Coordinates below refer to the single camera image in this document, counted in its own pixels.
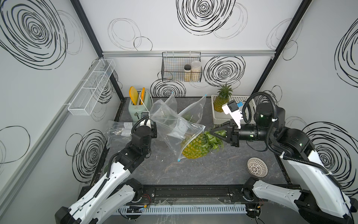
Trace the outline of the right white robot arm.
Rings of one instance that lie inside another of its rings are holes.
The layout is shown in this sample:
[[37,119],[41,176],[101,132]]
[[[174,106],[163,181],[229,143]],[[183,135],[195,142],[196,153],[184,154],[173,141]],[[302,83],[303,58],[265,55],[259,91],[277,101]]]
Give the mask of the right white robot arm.
[[263,141],[266,148],[294,175],[300,189],[288,189],[252,177],[241,189],[249,202],[266,199],[288,207],[311,224],[352,224],[356,199],[343,193],[341,184],[322,164],[312,141],[301,130],[286,127],[285,110],[271,95],[257,92],[243,106],[232,100],[222,105],[227,121],[211,131],[225,131],[222,140],[238,147],[240,141]]

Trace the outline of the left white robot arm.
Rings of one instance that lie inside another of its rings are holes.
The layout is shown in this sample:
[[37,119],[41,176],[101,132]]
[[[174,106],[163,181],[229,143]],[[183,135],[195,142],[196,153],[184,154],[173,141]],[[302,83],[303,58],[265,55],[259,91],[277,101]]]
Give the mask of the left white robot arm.
[[109,160],[107,172],[69,208],[61,207],[55,214],[58,224],[101,224],[121,206],[141,200],[143,185],[131,173],[149,158],[151,142],[157,137],[157,126],[149,113],[131,128],[131,140]]

